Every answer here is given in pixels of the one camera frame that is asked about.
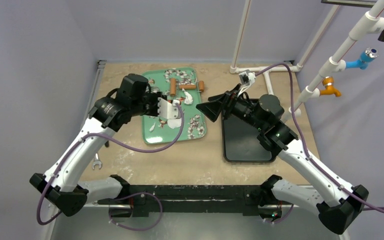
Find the wooden rolling pin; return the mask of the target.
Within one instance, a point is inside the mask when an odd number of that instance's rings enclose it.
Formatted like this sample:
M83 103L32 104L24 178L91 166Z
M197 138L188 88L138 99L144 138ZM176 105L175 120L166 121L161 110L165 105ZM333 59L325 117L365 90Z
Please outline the wooden rolling pin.
M177 79L169 79L169 96L175 97L177 91L181 90L196 90L198 93L203 93L205 91L205 83L203 81L198 81L195 84L182 84L178 83Z

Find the white dough scrap lump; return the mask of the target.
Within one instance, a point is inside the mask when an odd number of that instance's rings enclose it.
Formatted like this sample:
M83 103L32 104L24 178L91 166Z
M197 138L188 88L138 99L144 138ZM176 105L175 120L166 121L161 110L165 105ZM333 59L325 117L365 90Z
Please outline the white dough scrap lump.
M184 95L185 97L184 97L183 103L185 105L192 105L194 102L193 96L187 91L184 92Z

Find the green floral tray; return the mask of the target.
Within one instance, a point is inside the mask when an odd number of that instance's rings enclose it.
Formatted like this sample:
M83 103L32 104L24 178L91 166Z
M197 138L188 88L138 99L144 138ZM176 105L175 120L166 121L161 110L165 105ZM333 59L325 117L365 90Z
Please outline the green floral tray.
M179 137L179 141L188 141L193 139L202 138L206 132L205 116L198 109L196 105L200 104L201 93L196 90L178 90L176 96L169 96L169 79L177 79L179 84L195 84L199 80L197 79L196 71L191 67L180 67L180 68L168 68L147 71L142 74L148 79L148 83L151 86L151 90L155 92L161 92L167 96L167 100L179 100L180 106L184 114L184 127L182 134ZM188 92L193 97L192 105L185 105L184 92ZM142 138L147 144L163 144L171 142L179 133L180 128L171 129L167 125L167 119L156 116L142 116ZM156 123L153 132L149 129Z

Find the black baking tray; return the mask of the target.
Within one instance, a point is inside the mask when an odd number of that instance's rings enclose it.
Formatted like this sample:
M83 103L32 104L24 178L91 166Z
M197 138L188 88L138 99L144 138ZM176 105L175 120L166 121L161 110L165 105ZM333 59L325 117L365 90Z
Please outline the black baking tray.
M231 115L221 122L224 159L234 164L272 163L270 151L265 150L257 136L259 131Z

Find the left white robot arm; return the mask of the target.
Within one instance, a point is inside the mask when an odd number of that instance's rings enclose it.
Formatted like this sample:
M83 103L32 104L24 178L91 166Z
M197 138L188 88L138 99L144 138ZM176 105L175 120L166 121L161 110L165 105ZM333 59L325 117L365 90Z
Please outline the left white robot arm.
M82 184L79 180L98 151L123 125L135 116L157 117L159 107L167 99L161 91L153 92L144 76L126 75L120 87L95 102L63 156L45 173L32 175L29 182L41 193L39 201L47 199L67 217L95 201L111 199L118 205L126 203L129 191L117 175Z

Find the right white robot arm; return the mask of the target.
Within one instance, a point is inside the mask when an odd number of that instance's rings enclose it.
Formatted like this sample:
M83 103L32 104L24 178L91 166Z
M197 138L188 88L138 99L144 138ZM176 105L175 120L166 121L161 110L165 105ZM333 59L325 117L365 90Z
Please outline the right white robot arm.
M260 186L261 205L287 202L299 206L315 214L337 235L342 235L362 212L368 190L342 179L310 153L304 140L281 121L284 108L275 95L263 94L257 100L250 100L236 86L209 97L196 108L212 122L234 116L257 129L257 139L271 158L280 158L312 185L308 189L272 175Z

